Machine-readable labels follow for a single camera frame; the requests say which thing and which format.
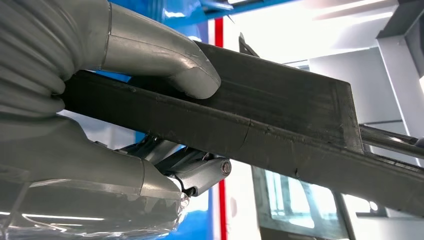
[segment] sheet metal piece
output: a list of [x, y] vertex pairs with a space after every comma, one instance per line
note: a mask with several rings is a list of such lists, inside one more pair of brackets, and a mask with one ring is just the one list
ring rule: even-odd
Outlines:
[[200, 47], [222, 79], [210, 99], [148, 77], [139, 85], [163, 94], [79, 72], [66, 83], [66, 109], [424, 216], [422, 169], [363, 155], [347, 83]]

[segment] plastic wrap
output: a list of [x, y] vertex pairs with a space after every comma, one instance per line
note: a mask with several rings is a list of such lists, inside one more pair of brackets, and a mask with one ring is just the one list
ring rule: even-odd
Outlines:
[[163, 199], [80, 180], [28, 183], [25, 171], [0, 169], [0, 239], [158, 239], [178, 226], [189, 201], [180, 192]]

